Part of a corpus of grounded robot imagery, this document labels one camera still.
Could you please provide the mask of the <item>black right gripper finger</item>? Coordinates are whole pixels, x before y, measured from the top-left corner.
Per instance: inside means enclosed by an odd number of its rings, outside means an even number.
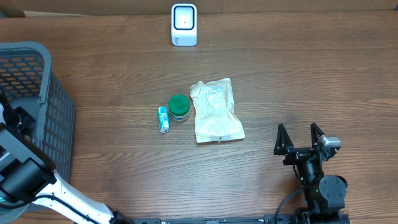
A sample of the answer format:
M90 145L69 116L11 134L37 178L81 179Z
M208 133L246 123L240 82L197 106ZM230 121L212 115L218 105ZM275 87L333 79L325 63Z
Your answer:
M274 155L283 156L291 153L294 145L287 133L285 126L280 123L277 130L277 139L274 147Z
M320 139L320 137L323 136L325 133L318 127L316 123L312 123L310 125L310 129L311 129L312 146L315 146L318 144L318 140Z

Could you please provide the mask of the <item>beige food pouch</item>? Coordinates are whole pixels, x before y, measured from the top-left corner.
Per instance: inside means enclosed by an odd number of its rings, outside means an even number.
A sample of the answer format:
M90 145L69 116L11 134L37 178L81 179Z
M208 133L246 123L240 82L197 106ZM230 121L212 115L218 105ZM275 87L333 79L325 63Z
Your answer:
M234 113L230 78L198 83L190 87L195 108L197 143L234 141L245 138L243 125Z

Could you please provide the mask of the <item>green lidded white jar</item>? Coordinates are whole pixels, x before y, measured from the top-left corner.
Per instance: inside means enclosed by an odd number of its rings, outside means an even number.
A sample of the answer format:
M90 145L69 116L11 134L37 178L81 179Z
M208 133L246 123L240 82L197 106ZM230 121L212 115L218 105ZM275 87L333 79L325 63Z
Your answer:
M190 102L185 95L173 95L169 99L169 112L176 122L184 122L190 117Z

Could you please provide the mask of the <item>teal tissue pack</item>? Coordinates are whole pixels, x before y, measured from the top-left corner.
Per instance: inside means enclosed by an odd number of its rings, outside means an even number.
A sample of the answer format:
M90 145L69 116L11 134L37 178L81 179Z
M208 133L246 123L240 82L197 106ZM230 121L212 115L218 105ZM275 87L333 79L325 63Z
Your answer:
M161 133L167 133L170 129L170 120L166 106L160 106L158 108L158 120L159 120L159 131Z

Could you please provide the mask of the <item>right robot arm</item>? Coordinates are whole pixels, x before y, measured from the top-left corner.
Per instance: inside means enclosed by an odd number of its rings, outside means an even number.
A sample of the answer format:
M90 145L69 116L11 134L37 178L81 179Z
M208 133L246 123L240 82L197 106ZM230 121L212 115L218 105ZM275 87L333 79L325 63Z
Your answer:
M305 207L296 209L289 216L291 223L340 224L349 223L345 208L345 196L348 183L339 175L325 175L323 163L335 156L341 147L336 136L327 136L316 123L310 125L312 145L295 147L283 124L278 125L274 154L284 156L283 165L291 166L301 187L287 196L274 214L274 223L278 223L282 206L300 192L305 197Z

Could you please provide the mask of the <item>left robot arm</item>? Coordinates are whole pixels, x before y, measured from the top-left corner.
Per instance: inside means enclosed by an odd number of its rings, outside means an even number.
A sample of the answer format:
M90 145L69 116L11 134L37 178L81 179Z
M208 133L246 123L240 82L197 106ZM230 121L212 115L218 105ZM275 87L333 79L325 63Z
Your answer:
M23 120L1 95L1 208L14 210L31 203L55 210L75 223L131 223L121 212L96 202L66 182L55 163L25 139Z

